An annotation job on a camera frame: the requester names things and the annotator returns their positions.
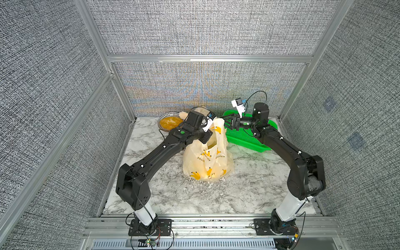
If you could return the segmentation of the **banana print plastic bag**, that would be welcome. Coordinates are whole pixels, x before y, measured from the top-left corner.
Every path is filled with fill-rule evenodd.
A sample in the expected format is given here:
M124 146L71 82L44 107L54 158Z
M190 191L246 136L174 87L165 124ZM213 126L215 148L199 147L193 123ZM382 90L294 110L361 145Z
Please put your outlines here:
M214 118L216 117L216 114L214 112L212 112L211 110L209 110L208 108L203 107L203 106L197 106L197 107L191 108L188 112L185 112L185 111L179 112L179 118L182 120L185 120L187 118L189 112L198 112L198 113L202 114L203 116L210 118L211 120L214 120Z
M195 140L186 147L183 154L185 176L197 181L215 182L234 171L224 124L222 118L216 118L210 127L213 134L207 143Z

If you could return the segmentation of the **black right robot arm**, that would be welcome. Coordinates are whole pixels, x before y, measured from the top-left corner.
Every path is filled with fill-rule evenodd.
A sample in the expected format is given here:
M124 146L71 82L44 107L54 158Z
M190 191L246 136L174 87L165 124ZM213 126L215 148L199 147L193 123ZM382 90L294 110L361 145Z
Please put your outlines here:
M295 227L298 212L308 202L326 188L324 161L300 150L269 124L269 107L256 103L251 117L244 115L245 105L241 99L232 101L237 114L222 116L226 128L230 130L250 129L253 137L261 144L277 153L289 166L287 180L288 193L280 206L273 210L269 229L275 235L282 235Z

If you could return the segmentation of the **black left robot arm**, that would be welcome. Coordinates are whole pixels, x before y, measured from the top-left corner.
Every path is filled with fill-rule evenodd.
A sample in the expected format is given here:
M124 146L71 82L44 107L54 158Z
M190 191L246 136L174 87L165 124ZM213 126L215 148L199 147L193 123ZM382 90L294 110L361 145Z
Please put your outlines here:
M183 151L193 141L203 144L210 139L210 127L215 115L190 111L187 118L173 128L161 144L140 161L124 164L118 171L116 193L134 210L135 217L145 226L155 225L157 215L147 203L151 198L150 180L173 156Z

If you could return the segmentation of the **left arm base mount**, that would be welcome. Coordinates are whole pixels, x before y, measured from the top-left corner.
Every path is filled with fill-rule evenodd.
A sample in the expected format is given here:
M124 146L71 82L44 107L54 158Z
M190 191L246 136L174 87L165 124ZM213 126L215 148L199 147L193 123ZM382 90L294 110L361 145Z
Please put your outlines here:
M172 220L156 217L146 226L136 217L131 220L128 236L171 236Z

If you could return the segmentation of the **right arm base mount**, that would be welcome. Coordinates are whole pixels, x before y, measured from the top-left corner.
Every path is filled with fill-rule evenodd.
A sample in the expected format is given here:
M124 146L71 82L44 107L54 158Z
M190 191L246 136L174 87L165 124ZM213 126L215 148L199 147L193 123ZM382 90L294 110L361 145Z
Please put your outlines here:
M253 225L257 235L296 235L299 234L299 228L295 223L296 219L291 221L281 221L279 217L254 219Z

